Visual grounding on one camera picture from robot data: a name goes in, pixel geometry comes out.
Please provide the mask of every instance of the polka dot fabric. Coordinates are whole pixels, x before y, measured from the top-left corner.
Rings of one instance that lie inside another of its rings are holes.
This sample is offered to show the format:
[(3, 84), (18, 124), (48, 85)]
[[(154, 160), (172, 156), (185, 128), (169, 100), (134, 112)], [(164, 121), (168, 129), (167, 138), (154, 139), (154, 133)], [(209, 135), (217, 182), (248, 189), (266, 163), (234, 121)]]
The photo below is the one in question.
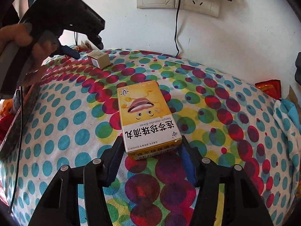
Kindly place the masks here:
[[(274, 225), (282, 224), (299, 180), (298, 135), (287, 138), (293, 124), (285, 120), (285, 109), (274, 109), (275, 101), (254, 86), (189, 60), (145, 51), (106, 52), (112, 64), (104, 70), (91, 65), (86, 52), (80, 60), (56, 56), (46, 62), (50, 67), (24, 129), (13, 206), (21, 225), (28, 225), (62, 165), (86, 165), (121, 134), (116, 88), (148, 80), (158, 82), (190, 145), (219, 165), (241, 164)], [(0, 164), (9, 202), (16, 159), (15, 149)], [(188, 225), (198, 192), (176, 151), (140, 161), (124, 154), (116, 180), (104, 188), (114, 226)], [(87, 225), (82, 185), (78, 197), (80, 222)], [(221, 222), (222, 209), (216, 217)]]

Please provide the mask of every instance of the silver screw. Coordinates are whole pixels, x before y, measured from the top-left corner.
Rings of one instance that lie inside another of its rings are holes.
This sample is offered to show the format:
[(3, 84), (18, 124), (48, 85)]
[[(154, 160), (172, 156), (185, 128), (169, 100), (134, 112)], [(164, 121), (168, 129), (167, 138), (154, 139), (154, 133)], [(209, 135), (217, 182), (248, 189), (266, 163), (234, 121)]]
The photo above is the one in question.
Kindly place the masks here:
[(203, 158), (202, 162), (205, 164), (209, 164), (210, 163), (210, 159), (209, 158)]
[(64, 165), (64, 166), (61, 167), (61, 171), (63, 171), (63, 172), (64, 172), (64, 171), (67, 171), (68, 168), (69, 168), (69, 167), (68, 167), (67, 165)]
[(96, 159), (93, 160), (93, 164), (97, 165), (99, 163), (101, 163), (101, 159), (96, 158)]
[(236, 171), (241, 171), (242, 167), (241, 167), (240, 165), (235, 165), (235, 166), (234, 166), (234, 169), (235, 169)]

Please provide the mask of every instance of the cartoon mouth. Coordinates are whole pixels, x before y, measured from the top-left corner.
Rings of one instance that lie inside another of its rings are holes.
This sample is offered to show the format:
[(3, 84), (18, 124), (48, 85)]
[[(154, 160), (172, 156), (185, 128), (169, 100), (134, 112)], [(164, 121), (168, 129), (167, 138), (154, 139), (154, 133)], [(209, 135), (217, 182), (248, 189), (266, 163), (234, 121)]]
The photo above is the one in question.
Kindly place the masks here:
[(148, 99), (137, 98), (130, 105), (130, 108), (128, 109), (128, 113), (134, 113), (134, 112), (138, 112), (141, 110), (145, 110), (145, 109), (151, 108), (152, 106), (154, 106), (154, 104), (151, 103)]

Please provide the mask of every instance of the cardboard box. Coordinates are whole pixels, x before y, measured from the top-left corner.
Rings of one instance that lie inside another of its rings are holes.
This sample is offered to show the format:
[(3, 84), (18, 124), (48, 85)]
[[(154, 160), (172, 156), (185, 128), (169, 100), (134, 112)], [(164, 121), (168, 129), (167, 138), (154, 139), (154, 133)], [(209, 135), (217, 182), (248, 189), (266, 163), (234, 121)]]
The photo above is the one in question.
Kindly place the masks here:
[(111, 64), (109, 55), (99, 50), (94, 50), (87, 54), (88, 59), (93, 63), (94, 66), (103, 69)]
[(125, 151), (134, 160), (175, 149), (182, 136), (156, 81), (117, 89)]

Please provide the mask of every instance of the hand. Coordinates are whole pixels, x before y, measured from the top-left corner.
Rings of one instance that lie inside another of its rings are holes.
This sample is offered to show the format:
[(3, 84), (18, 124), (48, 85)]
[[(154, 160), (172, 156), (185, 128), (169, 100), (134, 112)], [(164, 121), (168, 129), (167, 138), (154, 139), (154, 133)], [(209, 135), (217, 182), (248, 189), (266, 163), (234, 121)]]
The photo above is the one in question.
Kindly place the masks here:
[[(26, 31), (24, 24), (8, 25), (0, 29), (0, 53), (9, 41), (15, 41), (20, 46), (28, 46), (32, 42), (33, 38)], [(41, 80), (44, 72), (48, 68), (47, 65), (41, 66), (43, 60), (45, 60), (50, 54), (56, 51), (57, 46), (51, 44), (49, 40), (45, 41), (42, 45), (39, 43), (34, 44), (32, 55), (34, 58), (34, 64), (27, 73), (22, 86), (29, 86)]]

